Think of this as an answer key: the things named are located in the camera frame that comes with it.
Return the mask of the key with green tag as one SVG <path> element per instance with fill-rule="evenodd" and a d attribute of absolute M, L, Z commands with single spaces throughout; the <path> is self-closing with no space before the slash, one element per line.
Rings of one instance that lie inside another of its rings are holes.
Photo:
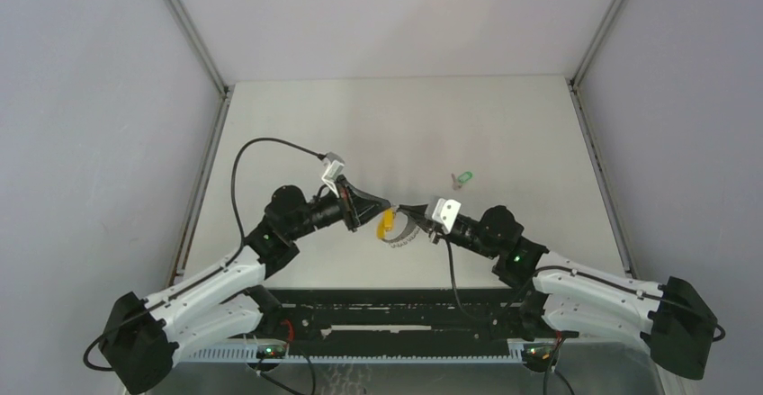
<path fill-rule="evenodd" d="M 466 171 L 459 175 L 451 174 L 451 178 L 452 188 L 454 190 L 460 190 L 473 178 L 473 173 L 471 171 Z"/>

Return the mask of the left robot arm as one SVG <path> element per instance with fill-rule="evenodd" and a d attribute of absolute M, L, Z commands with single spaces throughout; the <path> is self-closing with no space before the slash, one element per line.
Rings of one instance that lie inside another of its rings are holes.
<path fill-rule="evenodd" d="M 128 292 L 117 299 L 91 347 L 128 393 L 141 394 L 185 357 L 225 338 L 250 332 L 272 337 L 282 324 L 280 312 L 247 290 L 284 269 L 299 253 L 298 239 L 338 222 L 355 231 L 390 207 L 344 176 L 335 191 L 311 200 L 299 187 L 284 185 L 237 250 L 175 286 L 144 298 Z"/>

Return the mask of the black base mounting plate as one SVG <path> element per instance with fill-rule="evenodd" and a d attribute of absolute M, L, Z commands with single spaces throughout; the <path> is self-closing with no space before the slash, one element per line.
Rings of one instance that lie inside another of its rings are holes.
<path fill-rule="evenodd" d="M 314 358 L 502 356 L 509 343 L 553 340 L 538 302 L 509 288 L 272 289 L 252 336 L 283 339 Z"/>

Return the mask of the key with yellow tag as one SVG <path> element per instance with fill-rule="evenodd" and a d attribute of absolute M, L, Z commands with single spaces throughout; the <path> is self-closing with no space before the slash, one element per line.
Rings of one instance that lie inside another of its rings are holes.
<path fill-rule="evenodd" d="M 388 209 L 384 211 L 377 224 L 375 235 L 381 241 L 387 241 L 387 234 L 394 230 L 396 211 Z"/>

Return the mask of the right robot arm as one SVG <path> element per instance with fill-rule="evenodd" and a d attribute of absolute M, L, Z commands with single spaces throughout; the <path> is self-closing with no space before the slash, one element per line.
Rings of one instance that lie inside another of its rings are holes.
<path fill-rule="evenodd" d="M 643 351 L 679 377 L 703 379 L 711 347 L 726 331 L 691 283 L 637 280 L 580 264 L 526 238 L 504 205 L 477 220 L 460 209 L 454 200 L 399 207 L 433 241 L 493 260 L 527 338 L 606 338 Z"/>

